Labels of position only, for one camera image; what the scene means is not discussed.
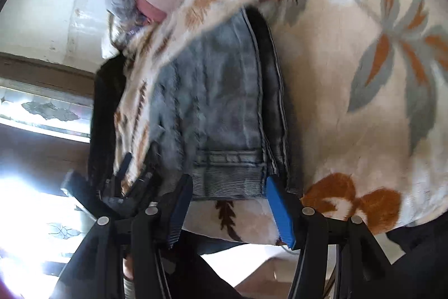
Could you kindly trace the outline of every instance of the silver screw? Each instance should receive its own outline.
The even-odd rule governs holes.
[[[100,218],[98,218],[96,223],[98,223],[98,225],[106,225],[107,223],[109,223],[109,218],[108,217],[100,217]]]
[[[362,223],[362,218],[358,215],[353,215],[352,216],[352,222],[355,224],[361,224]]]
[[[315,211],[311,207],[305,207],[302,209],[302,213],[305,215],[313,215],[315,213]]]
[[[157,207],[147,207],[147,208],[145,209],[145,213],[146,213],[147,215],[155,215],[155,214],[158,213],[158,208],[157,208]]]

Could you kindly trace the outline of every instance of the fleece blanket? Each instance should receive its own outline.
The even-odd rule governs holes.
[[[116,167],[142,167],[158,72],[191,40],[252,4],[277,47],[300,132],[303,204],[361,216],[373,233],[433,219],[448,207],[447,0],[181,0],[126,53],[128,82],[115,115]],[[192,202],[184,228],[275,244],[266,200]]]

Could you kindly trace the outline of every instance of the wooden trim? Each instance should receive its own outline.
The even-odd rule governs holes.
[[[0,52],[0,77],[93,99],[95,74]]]

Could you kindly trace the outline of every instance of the blue rubber tip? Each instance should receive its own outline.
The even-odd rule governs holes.
[[[266,197],[270,205],[270,210],[274,215],[274,219],[280,233],[280,238],[288,245],[289,248],[292,249],[296,244],[293,221],[288,214],[285,202],[280,196],[272,177],[268,177],[266,180]]]

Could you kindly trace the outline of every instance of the floral blanket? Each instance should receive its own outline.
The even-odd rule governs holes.
[[[423,223],[448,208],[447,0],[181,0],[128,47],[128,82],[115,115],[116,167],[148,148],[158,71],[187,43],[252,4],[265,15],[301,139],[303,204],[360,215],[373,233]],[[275,244],[266,200],[198,201],[184,228]]]

